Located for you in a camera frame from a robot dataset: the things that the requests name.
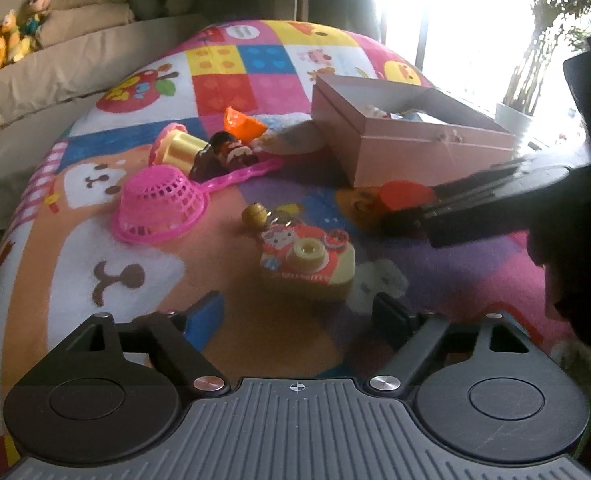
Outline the red plastic plate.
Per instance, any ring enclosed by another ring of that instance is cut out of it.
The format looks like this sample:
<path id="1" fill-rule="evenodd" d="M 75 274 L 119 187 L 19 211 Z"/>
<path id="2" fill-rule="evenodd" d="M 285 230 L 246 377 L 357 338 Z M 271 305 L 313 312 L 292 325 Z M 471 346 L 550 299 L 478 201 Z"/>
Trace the red plastic plate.
<path id="1" fill-rule="evenodd" d="M 391 181 L 379 188 L 377 203 L 382 211 L 397 211 L 432 203 L 433 188 L 411 181 Z"/>

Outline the hello kitty toy camera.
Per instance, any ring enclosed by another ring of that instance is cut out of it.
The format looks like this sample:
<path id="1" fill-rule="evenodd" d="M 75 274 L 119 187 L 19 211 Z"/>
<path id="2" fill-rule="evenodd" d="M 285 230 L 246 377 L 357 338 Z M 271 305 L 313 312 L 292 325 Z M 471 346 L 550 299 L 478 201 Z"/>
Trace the hello kitty toy camera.
<path id="1" fill-rule="evenodd" d="M 247 206 L 241 220 L 259 234 L 260 277 L 267 288 L 314 301 L 338 302 L 349 296 L 356 259 L 345 231 L 310 226 L 259 203 Z"/>

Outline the black red doll figure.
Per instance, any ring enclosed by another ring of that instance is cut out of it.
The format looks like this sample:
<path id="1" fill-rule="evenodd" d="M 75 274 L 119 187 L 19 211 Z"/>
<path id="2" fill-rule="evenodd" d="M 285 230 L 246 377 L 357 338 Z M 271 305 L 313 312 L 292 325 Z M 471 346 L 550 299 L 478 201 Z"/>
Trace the black red doll figure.
<path id="1" fill-rule="evenodd" d="M 204 183 L 258 162 L 259 157 L 250 146 L 229 132 L 218 131 L 197 153 L 188 177 L 192 181 Z"/>

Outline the orange plastic cup toy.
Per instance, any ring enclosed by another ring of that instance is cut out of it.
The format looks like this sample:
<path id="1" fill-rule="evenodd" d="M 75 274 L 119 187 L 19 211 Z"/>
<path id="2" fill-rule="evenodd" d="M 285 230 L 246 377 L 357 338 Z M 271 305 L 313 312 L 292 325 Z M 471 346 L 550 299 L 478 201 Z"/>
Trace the orange plastic cup toy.
<path id="1" fill-rule="evenodd" d="M 224 130 L 245 144 L 259 139 L 268 126 L 245 113 L 227 106 L 223 116 Z"/>

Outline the white plant pot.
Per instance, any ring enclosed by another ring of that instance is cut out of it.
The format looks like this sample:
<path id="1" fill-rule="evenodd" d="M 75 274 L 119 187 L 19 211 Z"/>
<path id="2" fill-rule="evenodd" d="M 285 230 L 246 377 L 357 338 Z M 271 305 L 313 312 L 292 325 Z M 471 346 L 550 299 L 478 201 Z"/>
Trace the white plant pot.
<path id="1" fill-rule="evenodd" d="M 504 104 L 497 103 L 495 122 L 505 128 L 516 138 L 522 138 L 532 125 L 532 117 Z"/>

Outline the white blue packet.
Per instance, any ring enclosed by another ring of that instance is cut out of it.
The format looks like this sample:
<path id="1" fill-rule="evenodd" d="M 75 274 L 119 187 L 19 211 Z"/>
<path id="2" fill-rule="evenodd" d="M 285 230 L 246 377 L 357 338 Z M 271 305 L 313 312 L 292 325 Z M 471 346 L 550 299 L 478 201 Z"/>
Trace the white blue packet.
<path id="1" fill-rule="evenodd" d="M 400 112 L 388 112 L 388 110 L 384 110 L 381 107 L 367 105 L 364 108 L 364 114 L 367 117 L 378 119 L 405 120 L 405 122 L 424 122 L 425 124 L 437 125 L 445 124 L 444 120 L 430 115 L 424 110 L 418 110 L 418 108 L 409 108 Z"/>

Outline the pink plastic basket scoop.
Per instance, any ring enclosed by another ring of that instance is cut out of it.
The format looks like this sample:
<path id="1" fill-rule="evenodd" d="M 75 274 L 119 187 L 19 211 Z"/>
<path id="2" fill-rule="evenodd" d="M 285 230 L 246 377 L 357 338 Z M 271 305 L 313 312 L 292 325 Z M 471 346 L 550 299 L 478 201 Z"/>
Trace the pink plastic basket scoop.
<path id="1" fill-rule="evenodd" d="M 126 180 L 111 219 L 111 233 L 121 242 L 154 245 L 191 230 L 210 203 L 210 195 L 264 177 L 284 166 L 280 158 L 269 158 L 224 176 L 196 182 L 170 165 L 146 167 Z"/>

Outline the pink cardboard box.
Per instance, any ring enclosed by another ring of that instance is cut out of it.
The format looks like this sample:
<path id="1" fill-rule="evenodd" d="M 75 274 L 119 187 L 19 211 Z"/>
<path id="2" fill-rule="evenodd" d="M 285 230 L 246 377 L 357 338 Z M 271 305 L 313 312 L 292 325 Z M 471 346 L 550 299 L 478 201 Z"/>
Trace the pink cardboard box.
<path id="1" fill-rule="evenodd" d="M 367 105 L 388 112 L 418 108 L 445 124 L 370 118 Z M 492 118 L 437 89 L 383 79 L 318 76 L 311 116 L 355 188 L 463 179 L 508 162 L 516 143 Z"/>

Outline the colourful cartoon play mat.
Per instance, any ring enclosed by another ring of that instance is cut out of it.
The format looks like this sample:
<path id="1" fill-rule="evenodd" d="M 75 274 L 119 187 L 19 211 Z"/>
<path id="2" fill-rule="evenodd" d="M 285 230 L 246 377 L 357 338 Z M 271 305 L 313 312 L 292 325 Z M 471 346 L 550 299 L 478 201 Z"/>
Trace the colourful cartoon play mat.
<path id="1" fill-rule="evenodd" d="M 530 262 L 523 234 L 445 249 L 379 240 L 370 229 L 373 191 L 352 188 L 326 146 L 274 155 L 282 168 L 213 194 L 196 226 L 175 240 L 147 246 L 113 237 L 123 185 L 147 165 L 167 124 L 208 138 L 222 128 L 227 106 L 270 129 L 305 122 L 314 80 L 325 74 L 425 83 L 404 58 L 353 32 L 243 21 L 201 30 L 133 70 L 62 129 L 0 241 L 0 476 L 18 457 L 2 417 L 6 394 L 97 312 L 128 321 L 184 309 L 217 290 L 224 323 L 209 351 L 233 378 L 364 373 L 379 352 L 365 338 L 378 292 L 463 320 L 505 310 L 544 350 L 565 353 L 573 333 L 546 318 L 544 274 Z M 263 286 L 256 238 L 240 219 L 255 202 L 350 235 L 356 275 L 349 298 L 315 304 Z"/>

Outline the gold pink cupcake toy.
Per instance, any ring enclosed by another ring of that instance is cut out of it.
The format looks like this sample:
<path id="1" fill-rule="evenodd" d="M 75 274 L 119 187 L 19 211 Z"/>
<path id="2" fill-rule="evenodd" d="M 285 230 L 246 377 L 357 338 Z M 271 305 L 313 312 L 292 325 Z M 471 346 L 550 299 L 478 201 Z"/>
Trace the gold pink cupcake toy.
<path id="1" fill-rule="evenodd" d="M 152 144 L 148 166 L 168 165 L 189 174 L 198 154 L 207 146 L 207 141 L 190 134 L 184 125 L 170 122 Z"/>

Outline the white printed pouch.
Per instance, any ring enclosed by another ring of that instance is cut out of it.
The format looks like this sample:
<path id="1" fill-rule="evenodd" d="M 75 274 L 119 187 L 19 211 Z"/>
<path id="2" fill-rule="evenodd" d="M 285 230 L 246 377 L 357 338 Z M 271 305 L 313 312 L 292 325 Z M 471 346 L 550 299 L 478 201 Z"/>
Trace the white printed pouch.
<path id="1" fill-rule="evenodd" d="M 324 136 L 312 120 L 280 124 L 260 137 L 262 151 L 279 156 L 296 156 L 318 152 L 326 146 Z"/>

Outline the beige sofa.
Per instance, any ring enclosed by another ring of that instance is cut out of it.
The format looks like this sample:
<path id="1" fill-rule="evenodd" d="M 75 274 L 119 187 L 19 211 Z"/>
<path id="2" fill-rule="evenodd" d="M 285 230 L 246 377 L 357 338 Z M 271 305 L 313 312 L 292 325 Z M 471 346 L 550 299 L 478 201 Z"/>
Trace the beige sofa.
<path id="1" fill-rule="evenodd" d="M 52 0 L 38 48 L 0 69 L 0 241 L 68 122 L 206 24 L 196 0 L 188 14 L 149 21 L 137 21 L 128 0 Z"/>

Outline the orange yellow plush toy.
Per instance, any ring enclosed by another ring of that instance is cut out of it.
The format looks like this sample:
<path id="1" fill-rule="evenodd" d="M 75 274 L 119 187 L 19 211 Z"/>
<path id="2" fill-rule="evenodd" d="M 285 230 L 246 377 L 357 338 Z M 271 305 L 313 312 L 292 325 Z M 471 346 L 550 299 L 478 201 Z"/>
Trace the orange yellow plush toy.
<path id="1" fill-rule="evenodd" d="M 52 0 L 26 0 L 0 21 L 0 69 L 15 64 L 38 48 L 36 34 L 48 17 Z"/>

